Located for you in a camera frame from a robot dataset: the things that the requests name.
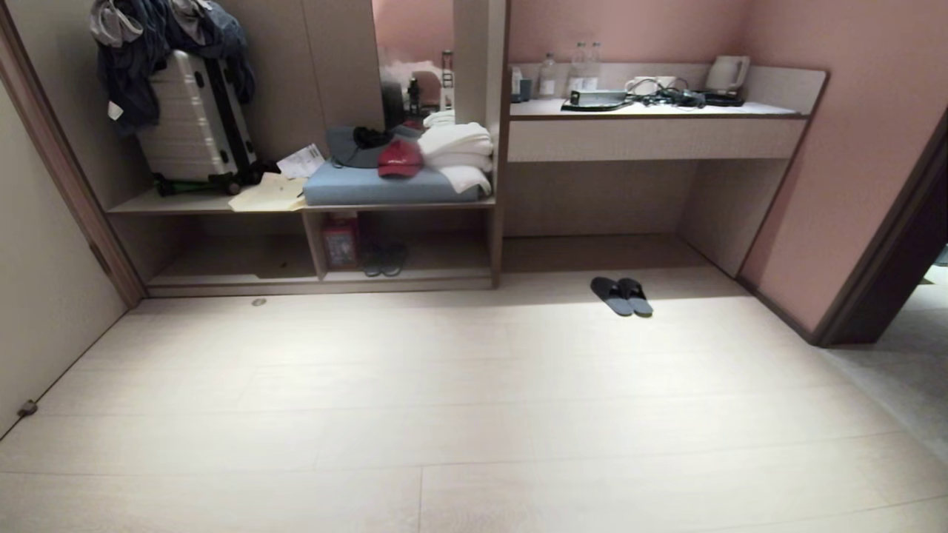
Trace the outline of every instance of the open shelf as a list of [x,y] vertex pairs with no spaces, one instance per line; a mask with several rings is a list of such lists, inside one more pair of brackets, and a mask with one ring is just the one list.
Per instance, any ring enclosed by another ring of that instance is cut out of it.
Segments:
[[480,289],[492,286],[486,242],[473,233],[405,239],[401,274],[367,277],[331,270],[321,280],[303,235],[208,237],[178,255],[148,282],[151,296],[235,296]]
[[385,284],[392,282],[483,280],[490,283],[490,259],[482,235],[468,232],[428,233],[402,239],[409,257],[394,278],[367,277],[361,270],[330,270],[325,283]]
[[148,287],[278,285],[318,280],[303,235],[208,237],[185,248],[148,282]]
[[296,211],[232,211],[228,202],[232,196],[215,191],[199,191],[161,197],[149,190],[115,206],[109,214],[120,215],[182,215],[182,214],[252,214],[274,212],[328,212],[328,211],[419,211],[419,210],[483,210],[492,209],[497,201],[493,196],[477,202],[443,204],[372,204],[353,206],[311,206]]

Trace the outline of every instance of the white towel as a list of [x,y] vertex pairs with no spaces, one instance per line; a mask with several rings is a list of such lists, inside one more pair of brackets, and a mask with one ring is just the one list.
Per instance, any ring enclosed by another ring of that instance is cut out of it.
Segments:
[[438,111],[431,113],[425,118],[426,128],[437,128],[439,126],[453,126],[455,123],[454,110]]
[[494,170],[494,162],[490,157],[480,154],[440,154],[425,159],[425,163],[436,169],[461,165],[479,168],[486,173]]
[[418,147],[425,157],[449,153],[490,156],[494,153],[490,132],[476,122],[427,130],[418,139]]
[[445,175],[457,194],[477,186],[480,186],[485,194],[490,195],[491,193],[490,181],[487,181],[487,176],[479,168],[455,165],[442,167],[438,169],[438,172]]

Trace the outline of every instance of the baseball cap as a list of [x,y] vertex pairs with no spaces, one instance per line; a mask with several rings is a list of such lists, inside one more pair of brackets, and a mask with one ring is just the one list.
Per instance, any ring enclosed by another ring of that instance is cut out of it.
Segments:
[[414,142],[397,138],[378,157],[378,175],[413,177],[425,166],[421,149]]

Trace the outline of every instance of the plastic bottle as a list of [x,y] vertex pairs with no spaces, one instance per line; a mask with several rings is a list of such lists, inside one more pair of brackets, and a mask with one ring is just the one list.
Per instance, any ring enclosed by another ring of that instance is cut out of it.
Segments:
[[594,91],[599,88],[599,72],[602,70],[602,56],[599,48],[602,43],[592,43],[592,50],[586,59],[586,72],[583,74],[583,88]]
[[570,66],[570,92],[583,89],[585,85],[583,79],[586,77],[586,60],[586,43],[580,41],[576,43],[576,50],[573,52],[573,64]]
[[546,60],[539,67],[539,97],[556,98],[556,60],[553,52],[547,52]]

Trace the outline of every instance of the clothing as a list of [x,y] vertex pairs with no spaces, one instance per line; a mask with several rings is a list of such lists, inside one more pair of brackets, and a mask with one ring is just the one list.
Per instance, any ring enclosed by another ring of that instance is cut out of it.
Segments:
[[[197,35],[203,39],[192,37],[194,27],[184,17],[187,12],[191,18],[201,14],[196,24],[200,31]],[[186,21],[184,27],[178,22],[179,16]],[[187,0],[96,0],[89,29],[99,44],[99,80],[109,99],[122,109],[115,125],[123,137],[158,123],[160,109],[149,79],[167,66],[165,60],[172,49],[226,60],[238,101],[253,100],[256,81],[246,60],[244,30],[214,2],[196,0],[189,5]]]
[[490,157],[481,156],[480,154],[441,154],[429,157],[426,163],[434,168],[468,166],[481,169],[482,172],[494,170],[494,161]]
[[491,194],[485,172],[493,170],[490,159],[494,143],[490,132],[478,123],[434,127],[418,139],[425,162],[451,182],[454,192],[461,194],[480,186]]
[[454,187],[454,192],[457,194],[480,186],[484,194],[490,195],[490,181],[487,180],[487,176],[484,175],[483,171],[479,168],[460,165],[440,167],[438,168],[438,172],[445,175],[447,180],[451,182],[451,187]]
[[427,130],[418,139],[425,158],[448,153],[478,154],[490,156],[494,144],[490,132],[476,122],[455,124]]
[[453,126],[456,123],[454,119],[454,110],[438,111],[425,117],[426,128],[436,128],[439,126]]
[[207,43],[204,32],[201,31],[201,19],[204,18],[204,8],[196,0],[171,0],[172,15],[181,29],[197,44]]
[[89,17],[93,37],[106,46],[131,43],[141,37],[143,31],[138,21],[129,19],[116,8],[114,0],[96,0]]

